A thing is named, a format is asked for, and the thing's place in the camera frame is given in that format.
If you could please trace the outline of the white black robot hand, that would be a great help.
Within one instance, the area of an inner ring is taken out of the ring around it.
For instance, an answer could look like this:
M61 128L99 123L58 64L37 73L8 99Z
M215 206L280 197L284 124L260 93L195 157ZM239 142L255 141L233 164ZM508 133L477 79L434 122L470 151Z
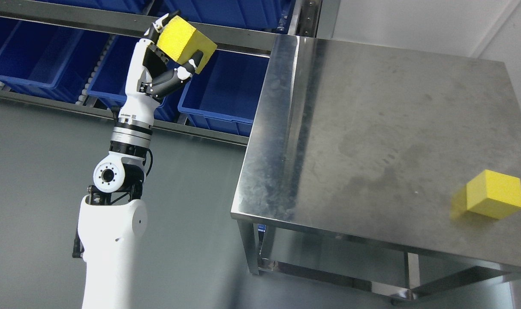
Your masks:
M114 113L116 123L149 129L153 125L154 112L164 98L184 88L197 74L195 62L202 59L201 51L196 51L188 62L180 65L156 46L164 27L180 14L176 10L162 15L149 25L137 41L126 78L126 101Z

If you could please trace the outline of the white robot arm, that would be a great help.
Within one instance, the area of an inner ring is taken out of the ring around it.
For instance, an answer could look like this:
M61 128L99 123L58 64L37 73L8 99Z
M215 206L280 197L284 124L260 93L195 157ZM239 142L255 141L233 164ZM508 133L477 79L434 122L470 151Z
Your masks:
M82 308L129 309L137 246L148 223L143 186L152 129L116 117L108 156L80 204L74 256L86 263Z

